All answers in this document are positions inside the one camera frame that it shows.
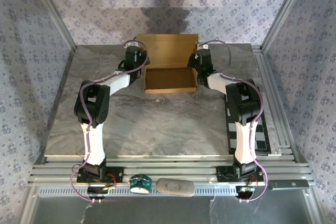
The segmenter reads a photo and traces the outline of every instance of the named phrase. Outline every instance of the marble tabletop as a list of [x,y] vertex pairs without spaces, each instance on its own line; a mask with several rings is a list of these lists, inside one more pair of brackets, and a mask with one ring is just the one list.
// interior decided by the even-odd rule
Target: marble tabletop
[[[224,45],[210,45],[214,67],[227,75],[253,78],[263,85],[250,44],[230,44],[232,64]],[[114,72],[125,56],[122,45],[78,46],[72,61],[46,156],[84,155],[82,129],[73,107],[83,80],[97,80]],[[141,77],[111,96],[103,128],[107,157],[118,155],[227,155],[227,131],[223,95],[198,87],[196,93],[144,94]],[[272,153],[279,142],[266,96],[265,118]]]

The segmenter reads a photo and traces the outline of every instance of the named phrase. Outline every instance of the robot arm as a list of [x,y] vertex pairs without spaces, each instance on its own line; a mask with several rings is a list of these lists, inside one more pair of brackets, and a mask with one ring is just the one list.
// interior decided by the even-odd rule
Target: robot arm
[[208,45],[197,45],[197,52],[189,58],[188,67],[197,71],[197,82],[209,89],[217,90],[227,96],[230,115],[235,119],[237,147],[234,154],[233,173],[236,178],[255,172],[251,150],[255,147],[257,123],[252,128],[250,145],[250,122],[260,110],[260,99],[256,91],[242,82],[222,78],[213,68]]
[[[146,60],[146,52],[143,51],[135,42],[130,42],[126,45],[125,60],[120,62],[116,76],[100,83],[84,88],[83,98],[85,105],[92,118],[92,125],[88,132],[89,119],[84,111],[83,104],[80,101],[78,93],[74,114],[77,116],[81,124],[84,141],[85,141],[85,159],[87,158],[88,144],[90,145],[90,155],[85,164],[84,171],[97,179],[104,179],[106,176],[106,156],[103,149],[103,125],[109,112],[110,96],[118,90],[131,85],[136,79],[141,76],[141,69],[132,73],[123,73],[133,70],[141,66]],[[81,87],[91,81],[84,81]]]

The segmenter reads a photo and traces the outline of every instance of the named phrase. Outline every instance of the floral wallpaper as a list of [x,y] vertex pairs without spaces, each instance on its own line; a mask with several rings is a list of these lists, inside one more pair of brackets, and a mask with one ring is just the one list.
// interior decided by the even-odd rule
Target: floral wallpaper
[[0,223],[43,151],[69,48],[39,0],[0,0]]
[[267,57],[299,151],[336,223],[336,0],[297,0]]
[[197,33],[260,45],[284,0],[53,0],[77,44],[140,33]]

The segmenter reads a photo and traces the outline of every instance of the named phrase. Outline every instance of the gray oval object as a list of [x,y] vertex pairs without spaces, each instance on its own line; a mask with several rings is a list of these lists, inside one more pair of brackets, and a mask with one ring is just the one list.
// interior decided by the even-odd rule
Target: gray oval object
[[156,189],[160,194],[192,197],[195,194],[195,185],[192,181],[160,178],[156,182]]

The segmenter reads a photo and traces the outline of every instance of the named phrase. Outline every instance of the open cardboard box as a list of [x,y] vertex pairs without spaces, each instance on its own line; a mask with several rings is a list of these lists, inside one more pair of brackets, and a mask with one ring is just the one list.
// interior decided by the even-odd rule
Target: open cardboard box
[[144,69],[146,94],[196,92],[196,71],[187,65],[196,53],[197,34],[140,34],[135,39],[147,46],[151,62]]

